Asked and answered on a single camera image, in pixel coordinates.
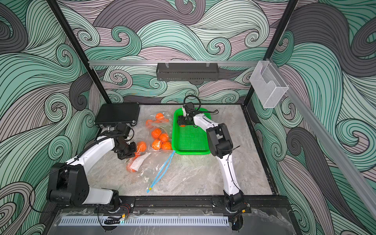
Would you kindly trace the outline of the blue-zip clear bag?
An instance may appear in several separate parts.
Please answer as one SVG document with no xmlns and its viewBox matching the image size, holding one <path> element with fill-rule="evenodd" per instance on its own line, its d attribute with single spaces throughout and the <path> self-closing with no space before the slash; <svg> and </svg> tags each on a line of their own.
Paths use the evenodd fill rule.
<svg viewBox="0 0 376 235">
<path fill-rule="evenodd" d="M 172 150 L 171 128 L 151 126 L 135 140 L 136 153 L 127 161 L 126 170 L 137 176 L 143 191 L 151 193 L 167 172 L 175 151 Z"/>
</svg>

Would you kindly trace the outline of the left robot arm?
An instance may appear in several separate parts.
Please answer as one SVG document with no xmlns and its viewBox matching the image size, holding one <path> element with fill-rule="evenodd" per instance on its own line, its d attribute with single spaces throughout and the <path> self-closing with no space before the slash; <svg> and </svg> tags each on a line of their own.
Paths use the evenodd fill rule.
<svg viewBox="0 0 376 235">
<path fill-rule="evenodd" d="M 106 206 L 116 211 L 121 205 L 117 190 L 95 188 L 89 185 L 87 174 L 108 152 L 118 159 L 130 159 L 136 155 L 137 145 L 132 140 L 134 130 L 125 123 L 104 131 L 96 141 L 75 157 L 51 167 L 47 187 L 47 201 L 58 205 Z"/>
</svg>

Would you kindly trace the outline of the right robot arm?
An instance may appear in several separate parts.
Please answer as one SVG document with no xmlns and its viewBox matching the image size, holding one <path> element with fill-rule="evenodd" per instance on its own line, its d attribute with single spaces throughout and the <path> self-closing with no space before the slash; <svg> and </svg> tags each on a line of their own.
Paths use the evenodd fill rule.
<svg viewBox="0 0 376 235">
<path fill-rule="evenodd" d="M 201 110 L 201 100 L 195 95 L 188 95 L 183 100 L 183 114 L 178 117 L 180 126 L 199 127 L 207 134 L 210 153 L 216 157 L 224 182 L 224 201 L 230 213 L 245 210 L 244 193 L 238 184 L 233 165 L 233 145 L 228 127 L 225 123 L 217 123 L 206 116 L 216 115 L 219 111 Z"/>
</svg>

